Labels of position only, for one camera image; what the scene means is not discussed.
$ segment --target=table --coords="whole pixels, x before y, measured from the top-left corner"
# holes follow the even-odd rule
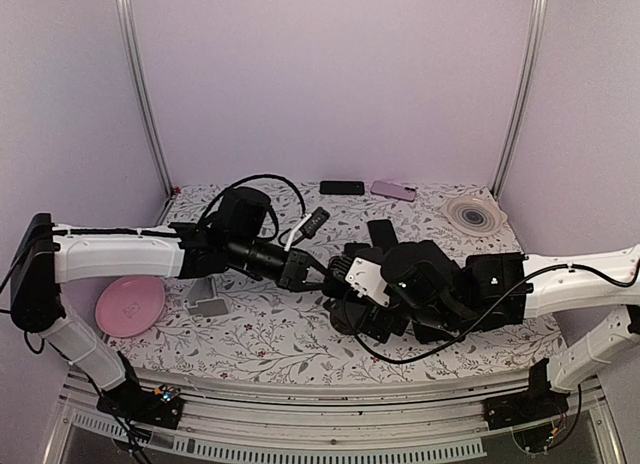
[[[281,229],[292,226],[300,216],[295,196],[279,182],[262,182],[251,186],[272,197]],[[491,199],[485,187],[411,185],[418,191],[412,203],[373,196],[368,187],[365,196],[322,196],[317,192],[318,183],[300,184],[307,208],[322,206],[331,218],[314,239],[299,247],[326,264],[345,243],[369,242],[367,221],[389,218],[400,241],[432,239],[461,265],[470,254],[520,251],[508,223],[490,238],[475,238],[453,228],[440,211],[449,199],[463,194]],[[214,185],[181,188],[165,222],[197,220],[220,189]],[[167,279],[166,308],[158,322],[131,339],[109,338],[109,344],[139,368],[299,385],[429,382],[521,370],[564,346],[555,319],[544,316],[518,326],[473,333],[432,358],[395,366],[371,357],[352,337],[336,332],[329,325],[319,292],[292,294],[272,282],[254,282],[235,271],[215,276],[215,283],[232,308],[229,314],[207,319],[190,316],[183,300],[192,282]],[[392,336],[387,344],[368,343],[394,358],[411,357],[430,347],[421,346],[409,334]]]

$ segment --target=wire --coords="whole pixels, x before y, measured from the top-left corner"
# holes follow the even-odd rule
[[[569,430],[562,436],[562,439],[560,439],[557,442],[552,442],[551,445],[547,448],[548,451],[562,445],[567,441],[567,439],[569,439],[569,437],[571,437],[571,434],[573,434],[573,431],[575,431],[576,427],[578,426],[578,420],[580,419],[581,413],[582,413],[582,386],[578,384],[578,410],[576,411],[576,418],[573,420],[573,423],[571,423],[571,427],[569,428]]]
[[[300,190],[296,187],[296,185],[293,182],[291,182],[286,177],[279,176],[277,174],[255,174],[253,176],[249,176],[249,177],[245,177],[243,179],[240,179],[239,181],[234,182],[233,184],[225,187],[222,191],[220,191],[211,200],[211,202],[209,202],[209,204],[205,208],[204,212],[200,215],[200,218],[198,219],[198,222],[197,222],[197,226],[198,227],[204,227],[205,226],[207,217],[209,217],[208,216],[209,212],[211,212],[211,209],[213,209],[213,206],[216,205],[216,203],[224,196],[224,194],[227,191],[229,191],[230,189],[233,189],[234,187],[237,187],[237,186],[239,186],[241,184],[244,184],[245,182],[257,181],[258,179],[272,179],[272,180],[275,180],[275,181],[284,182],[287,186],[289,186],[289,188],[291,188],[293,193],[298,198],[298,201],[300,202],[300,208],[302,209],[302,215],[306,214],[307,206],[306,206],[306,204],[304,202],[304,197],[302,197],[302,193],[300,192]]]
[[[355,328],[353,327],[353,325],[349,321],[349,316],[348,316],[348,314],[346,312],[347,297],[348,297],[349,293],[351,292],[351,289],[349,289],[345,293],[344,297],[342,298],[342,309],[343,309],[343,313],[344,313],[344,317],[345,317],[345,321],[346,321],[347,325],[354,332],[354,336],[353,337],[356,339],[356,341],[358,341],[358,344],[360,344],[360,346],[362,346],[362,348],[365,351],[367,351],[373,357],[375,357],[377,359],[380,359],[381,361],[387,362],[389,364],[396,364],[396,365],[411,364],[412,362],[416,362],[416,361],[419,361],[421,359],[425,359],[427,357],[431,357],[434,354],[437,354],[438,352],[440,352],[440,351],[442,351],[444,349],[447,349],[448,347],[451,347],[454,344],[457,344],[458,342],[462,341],[465,337],[467,337],[467,335],[469,335],[471,332],[473,332],[473,330],[476,327],[478,327],[480,325],[480,323],[484,319],[486,319],[487,316],[489,316],[489,314],[491,314],[493,312],[493,310],[502,303],[502,301],[504,301],[507,297],[509,297],[509,295],[513,291],[515,291],[518,287],[520,287],[522,284],[527,282],[529,279],[533,279],[534,277],[539,276],[540,274],[544,274],[546,272],[557,271],[558,269],[566,269],[566,268],[568,268],[568,266],[566,264],[557,264],[557,265],[554,265],[554,266],[544,267],[544,268],[539,269],[539,270],[537,270],[535,272],[532,272],[528,276],[523,277],[513,287],[511,287],[511,289],[509,289],[507,292],[505,292],[496,302],[494,302],[489,307],[489,309],[487,309],[484,314],[482,314],[478,319],[476,319],[475,322],[473,324],[471,324],[471,326],[469,326],[465,331],[461,332],[458,336],[456,336],[453,339],[445,342],[444,344],[441,344],[438,347],[435,347],[435,348],[425,352],[424,354],[419,354],[419,355],[413,356],[413,357],[411,357],[409,359],[392,359],[390,357],[387,357],[387,356],[385,356],[383,354],[380,354],[380,353],[374,351],[373,349],[371,349],[362,340],[362,338],[360,338],[360,336],[358,335],[357,331],[355,330]]]
[[[571,269],[579,269],[582,271],[587,271],[590,272],[592,274],[595,274],[596,276],[604,279],[605,281],[607,281],[610,284],[613,284],[614,286],[617,287],[631,287],[633,286],[636,281],[638,280],[638,274],[640,274],[640,260],[638,260],[638,263],[636,264],[636,269],[634,272],[633,277],[631,278],[631,280],[629,282],[622,282],[622,281],[618,281],[616,279],[613,279],[610,276],[607,276],[606,274],[604,274],[602,271],[599,271],[598,269],[595,269],[591,266],[585,266],[582,264],[572,264],[572,265],[568,265],[568,264],[556,264],[553,266],[548,266],[548,267],[543,267],[542,269],[538,269],[537,271],[532,272],[531,274],[523,277],[522,279],[520,279],[513,287],[511,287],[507,292],[505,292],[502,296],[500,296],[500,298],[494,302],[491,306],[489,306],[489,309],[487,309],[485,311],[484,314],[482,314],[480,317],[478,317],[478,319],[476,319],[473,324],[471,324],[471,326],[469,326],[466,330],[464,330],[463,332],[461,332],[458,336],[454,337],[453,339],[445,342],[444,344],[439,345],[438,347],[435,347],[427,352],[425,352],[424,354],[419,354],[417,356],[411,357],[409,359],[392,359],[390,357],[387,357],[383,354],[380,354],[376,351],[374,351],[373,349],[371,349],[363,340],[362,338],[358,335],[358,331],[355,330],[353,324],[351,324],[351,322],[349,321],[349,315],[347,314],[347,297],[349,296],[349,293],[352,291],[352,289],[349,289],[345,294],[344,297],[342,298],[342,312],[344,314],[344,318],[345,318],[345,322],[347,323],[347,325],[349,326],[349,328],[351,329],[351,331],[354,333],[354,338],[355,340],[358,342],[358,344],[360,344],[360,346],[367,351],[369,354],[371,354],[373,357],[380,359],[381,361],[384,361],[386,363],[389,364],[396,364],[396,365],[400,365],[400,364],[411,364],[412,362],[416,362],[419,361],[421,359],[425,359],[427,357],[431,357],[434,354],[437,354],[440,351],[443,351],[444,349],[447,349],[451,346],[453,346],[454,344],[457,344],[458,342],[462,341],[465,337],[467,337],[471,332],[473,332],[473,330],[478,327],[480,325],[480,323],[482,323],[482,321],[484,321],[493,311],[496,307],[498,307],[502,301],[504,301],[507,297],[509,297],[509,295],[515,291],[518,287],[520,287],[522,284],[526,283],[528,280],[533,279],[534,277],[537,277],[541,274],[545,274],[547,272],[552,272],[552,271],[557,271],[560,269],[569,269],[569,271],[571,272]]]
[[[87,374],[87,373],[84,373],[84,374],[85,374],[85,376],[87,376],[87,380],[89,381],[89,384],[91,384],[91,386],[93,387],[93,390],[96,391],[96,394],[98,394],[98,397],[106,400],[107,399],[106,396],[100,390],[100,388],[95,383],[95,381],[93,379],[91,379],[91,377],[89,377],[89,374]],[[127,440],[129,441],[129,446],[131,448],[130,449],[131,457],[133,457],[138,464],[140,464],[140,463],[142,463],[142,464],[152,464],[151,460],[147,457],[147,455],[145,454],[144,450],[140,446],[140,443],[138,442],[136,434],[138,434],[138,435],[140,435],[140,434],[137,431],[137,429],[135,428],[135,426],[133,426],[131,424],[131,421],[130,420],[125,420],[125,422],[129,426],[127,428],[127,426],[125,426],[124,422],[122,422],[122,420],[118,416],[116,416],[114,413],[111,413],[111,412],[110,412],[110,414],[111,414],[111,417],[113,417],[115,419],[115,421],[118,423],[118,425],[122,428],[122,430],[125,432],[125,435],[127,436]],[[136,455],[136,453],[140,454],[140,456],[142,456],[144,461],[140,460],[140,458]]]
[[[29,350],[31,352],[33,352],[35,355],[40,355],[42,354],[42,352],[44,351],[44,345],[45,345],[45,340],[40,338],[40,349],[36,349],[35,347],[33,347],[31,345],[31,342],[29,341],[29,333],[27,331],[24,331],[24,343],[27,345],[27,347],[29,348]]]

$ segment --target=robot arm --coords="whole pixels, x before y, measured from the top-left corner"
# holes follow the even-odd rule
[[[54,225],[36,215],[14,258],[11,319],[38,333],[77,365],[100,389],[98,409],[125,419],[175,429],[182,400],[171,388],[145,391],[133,367],[100,340],[73,309],[60,301],[60,285],[76,279],[151,275],[193,279],[235,269],[254,279],[268,278],[293,292],[315,290],[310,268],[326,269],[299,249],[285,251],[258,237],[269,206],[265,194],[250,188],[225,193],[213,224],[177,223],[151,229],[85,229]],[[313,220],[313,233],[328,215]]]
[[[383,342],[390,332],[404,332],[406,321],[418,339],[433,342],[470,327],[490,330],[551,312],[616,305],[580,341],[535,364],[526,391],[485,401],[485,418],[495,429],[566,412],[570,392],[640,342],[639,261],[640,245],[575,257],[472,256],[460,269],[430,241],[405,243],[383,257],[366,250],[330,266],[334,275],[346,270],[359,301],[334,301],[328,310],[334,318],[351,316],[359,332]],[[361,312],[354,317],[356,307]],[[397,324],[402,315],[404,327]]]

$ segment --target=white wall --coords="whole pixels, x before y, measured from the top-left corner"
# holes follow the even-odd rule
[[[532,0],[132,0],[177,184],[488,182]]]
[[[114,0],[0,0],[0,42],[0,272],[36,212],[152,224],[162,195]],[[65,289],[85,315],[99,290]],[[36,463],[66,366],[50,351],[31,355],[6,316],[0,349],[0,462]]]
[[[640,242],[640,0],[549,0],[502,206],[526,251]],[[572,341],[608,313],[559,316]],[[600,376],[628,462],[640,462],[640,350]]]

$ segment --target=enclosure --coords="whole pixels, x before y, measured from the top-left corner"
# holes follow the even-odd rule
[[[288,177],[309,208],[331,213],[303,244],[322,262],[387,217],[401,240],[433,239],[461,265],[480,253],[631,247],[640,235],[639,5],[0,0],[3,268],[38,212],[87,227],[195,221],[225,185],[259,173]],[[330,179],[364,181],[367,194],[319,194]],[[410,184],[418,198],[372,196],[376,180]],[[296,222],[285,187],[255,185],[283,225]],[[442,213],[460,195],[497,203],[508,221],[491,237],[461,233]],[[109,282],[67,284],[64,303],[95,327]],[[489,432],[483,396],[526,387],[533,362],[609,313],[527,319],[393,366],[337,333],[318,293],[231,272],[214,282],[227,318],[190,316],[192,282],[167,279],[151,329],[105,336],[144,385],[189,396],[181,427],[150,442],[154,462],[499,462],[518,451],[509,434]],[[51,348],[30,354],[10,319],[0,326],[0,462],[107,459],[113,446],[97,436],[122,436],[93,409],[81,374]],[[396,358],[424,348],[411,336],[386,346],[376,349]],[[638,352],[585,382],[574,442],[543,462],[640,462]],[[570,404],[575,413],[575,394]]]

